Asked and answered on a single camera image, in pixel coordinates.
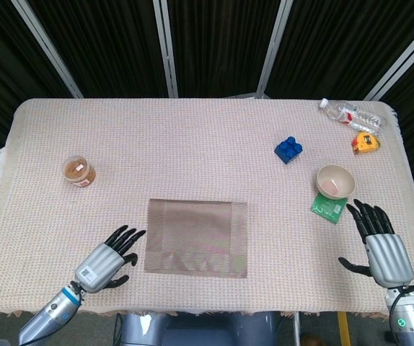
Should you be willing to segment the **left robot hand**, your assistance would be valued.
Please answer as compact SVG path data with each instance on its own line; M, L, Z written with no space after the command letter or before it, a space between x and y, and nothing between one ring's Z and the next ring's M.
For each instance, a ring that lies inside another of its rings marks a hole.
M146 234L123 225L116 229L103 243L100 243L76 268L74 282L86 293L98 293L103 289L117 288L129 279L128 275L114 279L125 265L134 267L138 255L130 253L132 246Z

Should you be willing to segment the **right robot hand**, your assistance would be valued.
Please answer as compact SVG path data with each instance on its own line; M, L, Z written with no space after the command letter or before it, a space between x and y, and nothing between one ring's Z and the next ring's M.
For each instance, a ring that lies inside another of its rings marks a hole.
M344 257L338 258L339 263L351 272L373 278L383 288L408 286L414 279L413 267L388 215L379 206L358 199L346 207L356 223L369 264L355 265Z

